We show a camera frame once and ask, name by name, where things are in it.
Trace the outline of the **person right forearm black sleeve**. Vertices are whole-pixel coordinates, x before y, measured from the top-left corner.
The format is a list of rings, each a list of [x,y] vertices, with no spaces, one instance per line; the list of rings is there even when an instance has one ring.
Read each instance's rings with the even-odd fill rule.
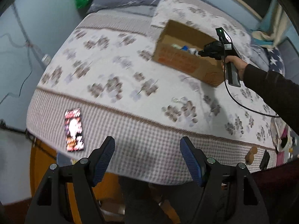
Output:
[[[250,64],[244,70],[243,82],[298,133],[299,97],[296,83],[278,72],[265,72]]]

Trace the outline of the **person right hand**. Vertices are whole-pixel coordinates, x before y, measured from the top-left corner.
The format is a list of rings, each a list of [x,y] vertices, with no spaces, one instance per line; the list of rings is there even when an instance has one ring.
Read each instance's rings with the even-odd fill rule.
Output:
[[[236,67],[236,69],[238,71],[240,80],[243,81],[244,72],[245,72],[245,69],[248,64],[244,60],[240,59],[239,57],[226,56],[225,60],[223,62],[221,62],[221,66],[222,66],[223,70],[224,70],[224,64],[227,64],[229,62],[234,64],[234,66]]]

